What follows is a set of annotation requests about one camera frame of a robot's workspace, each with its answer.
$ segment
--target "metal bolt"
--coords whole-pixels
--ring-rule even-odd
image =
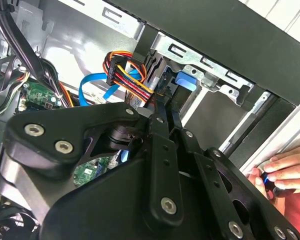
[[[158,121],[159,123],[162,123],[162,124],[163,124],[163,123],[165,122],[161,117],[157,117],[156,119],[157,119],[157,121]]]
[[[57,141],[54,147],[55,150],[62,154],[69,154],[74,150],[74,146],[72,146],[70,142],[64,140]]]
[[[230,221],[228,226],[230,231],[236,236],[237,239],[242,239],[244,237],[241,227],[235,221]]]
[[[186,131],[185,134],[187,134],[187,136],[189,138],[193,138],[194,137],[194,135],[191,132],[189,132],[189,131]]]
[[[20,66],[18,69],[21,73],[25,73],[27,71],[27,68],[25,66]]]
[[[24,131],[32,137],[39,137],[45,133],[45,129],[38,124],[28,124],[24,127]]]
[[[126,111],[128,114],[130,114],[130,115],[133,115],[133,114],[134,114],[134,111],[132,111],[132,110],[129,109],[129,108],[127,108],[125,111]]]
[[[293,240],[298,240],[297,235],[290,228],[287,228],[286,231],[290,234]]]
[[[274,231],[281,239],[283,239],[283,240],[286,239],[285,233],[279,227],[274,226]]]
[[[175,202],[168,197],[163,197],[161,199],[161,207],[167,214],[173,215],[177,212],[177,206]]]
[[[37,57],[41,57],[41,52],[40,51],[35,51],[35,55],[37,56]]]
[[[214,151],[213,151],[213,153],[214,153],[214,155],[216,155],[218,158],[220,158],[220,157],[221,157],[221,154],[220,154],[220,152],[218,152],[217,150],[214,150]]]

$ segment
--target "cooling fan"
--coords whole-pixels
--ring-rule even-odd
[[[0,207],[0,240],[35,240],[38,222],[31,213],[15,206]]]

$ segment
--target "black cable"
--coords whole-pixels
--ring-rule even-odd
[[[7,105],[9,104],[9,101],[11,100],[14,89],[16,89],[19,86],[19,84],[20,84],[20,82],[15,82],[10,86],[8,93],[7,93],[3,103],[0,106],[0,111],[2,111],[3,109],[5,109],[7,107]]]
[[[17,60],[17,57],[14,56],[14,57],[12,57],[12,59],[9,62],[8,66],[6,68],[6,71],[5,71],[5,75],[3,78],[3,83],[2,83],[2,87],[0,89],[0,92],[6,90],[6,88],[8,87],[10,80],[11,80],[12,73],[14,71],[14,66],[15,66],[16,60]]]
[[[7,11],[8,7],[6,0],[0,0],[0,32],[22,64],[43,83],[45,75],[41,61],[17,27],[11,13]]]
[[[55,93],[58,96],[62,96],[60,97],[60,101],[62,102],[62,105],[66,108],[70,108],[71,107],[71,103],[68,101],[67,97],[66,97],[66,92],[63,91],[63,89],[60,86],[60,82],[59,82],[59,76],[58,76],[58,72],[55,68],[55,66],[48,61],[47,59],[42,59],[42,62],[44,63],[44,66],[46,67],[46,69],[49,72],[49,83],[50,85],[53,87]]]

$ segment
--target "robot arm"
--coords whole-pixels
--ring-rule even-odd
[[[149,118],[109,103],[7,123],[0,192],[31,209],[39,239],[300,240],[221,152],[199,147],[173,101],[154,94],[145,107]],[[119,150],[129,150],[127,162],[75,189],[77,165]]]

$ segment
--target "green circuit board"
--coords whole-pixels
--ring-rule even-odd
[[[107,171],[111,159],[112,157],[100,157],[77,166],[73,175],[74,185],[82,186],[93,180],[95,177],[104,174]]]
[[[49,89],[37,82],[28,81],[26,84],[28,86],[25,95],[26,102],[37,104],[45,109],[62,108],[58,105],[54,93]]]
[[[95,178],[97,172],[96,160],[89,161],[74,170],[73,183],[76,186],[81,186],[90,182]]]

